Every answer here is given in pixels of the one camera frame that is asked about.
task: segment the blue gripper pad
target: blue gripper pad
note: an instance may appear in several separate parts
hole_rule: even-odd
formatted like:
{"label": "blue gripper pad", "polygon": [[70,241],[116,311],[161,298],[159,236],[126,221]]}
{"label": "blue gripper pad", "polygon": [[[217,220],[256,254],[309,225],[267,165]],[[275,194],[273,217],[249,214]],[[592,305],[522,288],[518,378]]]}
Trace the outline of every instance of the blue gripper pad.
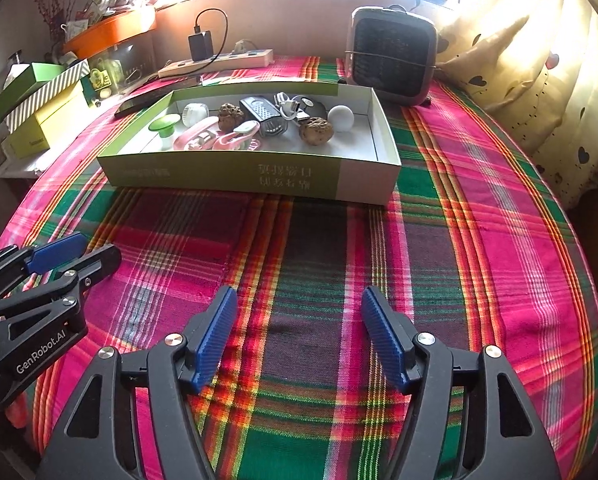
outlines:
{"label": "blue gripper pad", "polygon": [[361,317],[379,355],[386,380],[405,395],[409,384],[405,374],[405,351],[373,288],[366,287],[361,297]]}
{"label": "blue gripper pad", "polygon": [[88,247],[88,238],[81,233],[59,238],[46,244],[32,253],[32,258],[27,263],[28,272],[43,274],[48,270],[56,269],[71,260],[80,258]]}
{"label": "blue gripper pad", "polygon": [[223,349],[233,329],[237,317],[237,294],[234,289],[222,286],[204,315],[210,319],[203,322],[199,330],[203,330],[204,326],[207,328],[199,344],[192,348],[195,352],[195,373],[190,383],[197,394],[215,376]]}

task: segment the white cup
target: white cup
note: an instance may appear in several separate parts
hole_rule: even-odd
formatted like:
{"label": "white cup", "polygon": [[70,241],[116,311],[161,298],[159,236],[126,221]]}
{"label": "white cup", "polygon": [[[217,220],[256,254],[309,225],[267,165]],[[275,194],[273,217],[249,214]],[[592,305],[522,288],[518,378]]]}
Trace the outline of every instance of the white cup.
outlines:
{"label": "white cup", "polygon": [[161,137],[161,151],[162,152],[169,152],[175,142],[175,136],[171,135],[168,137]]}
{"label": "white cup", "polygon": [[190,103],[187,104],[181,114],[181,120],[186,128],[194,126],[199,121],[204,120],[210,115],[208,107],[203,103]]}

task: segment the yellow box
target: yellow box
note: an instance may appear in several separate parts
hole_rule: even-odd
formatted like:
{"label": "yellow box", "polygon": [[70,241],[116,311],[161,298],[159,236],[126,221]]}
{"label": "yellow box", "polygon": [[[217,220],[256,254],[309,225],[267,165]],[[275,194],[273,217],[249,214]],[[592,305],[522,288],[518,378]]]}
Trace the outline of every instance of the yellow box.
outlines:
{"label": "yellow box", "polygon": [[79,81],[39,108],[8,136],[8,141],[15,156],[24,158],[49,149],[63,136],[74,135],[87,126],[89,118]]}

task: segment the bed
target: bed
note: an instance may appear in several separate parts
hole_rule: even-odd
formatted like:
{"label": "bed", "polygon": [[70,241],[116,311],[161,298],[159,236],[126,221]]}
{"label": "bed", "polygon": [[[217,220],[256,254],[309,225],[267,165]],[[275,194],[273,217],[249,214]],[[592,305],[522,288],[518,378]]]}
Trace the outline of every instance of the bed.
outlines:
{"label": "bed", "polygon": [[[342,71],[316,57],[277,58],[205,84],[336,82]],[[359,307],[373,284],[449,346],[503,348],[572,478],[598,439],[598,302],[582,250],[500,127],[462,92],[434,82],[430,95],[430,107],[385,105],[403,163],[386,208],[114,189],[96,154],[132,117],[104,113],[35,183],[0,238],[1,248],[81,231],[90,249],[114,242],[123,254],[90,292],[88,336],[10,420],[42,452],[99,348],[151,346],[227,284],[237,289],[236,325],[212,385],[190,399],[218,478],[377,478],[408,399],[386,385],[365,336]],[[157,479],[145,391],[137,403],[146,474]],[[458,395],[440,477],[452,472],[459,411]]]}

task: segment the green box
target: green box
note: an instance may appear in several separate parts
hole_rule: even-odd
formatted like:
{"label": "green box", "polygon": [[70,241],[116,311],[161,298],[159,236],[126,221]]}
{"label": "green box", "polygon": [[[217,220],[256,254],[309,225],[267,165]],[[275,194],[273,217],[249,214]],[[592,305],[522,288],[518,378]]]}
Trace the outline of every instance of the green box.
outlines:
{"label": "green box", "polygon": [[[347,105],[362,124],[357,127],[355,123],[355,135],[363,138],[335,134],[333,139],[339,136],[335,142],[331,139],[317,148],[295,144],[305,151],[302,153],[272,151],[274,146],[298,142],[292,138],[296,131],[289,130],[265,139],[263,148],[268,151],[144,151],[159,142],[147,126],[166,113],[181,113],[189,102],[217,110],[224,102],[238,104],[251,95],[270,98],[277,92],[306,94],[326,108]],[[353,148],[357,158],[348,158],[346,153],[353,153]],[[265,192],[380,205],[390,200],[401,169],[391,129],[373,89],[288,81],[220,84],[171,92],[119,132],[98,161],[113,186]]]}
{"label": "green box", "polygon": [[81,82],[66,88],[39,108],[6,139],[16,158],[40,153],[74,137],[92,120]]}
{"label": "green box", "polygon": [[21,102],[65,69],[61,65],[31,63],[0,93],[0,122]]}

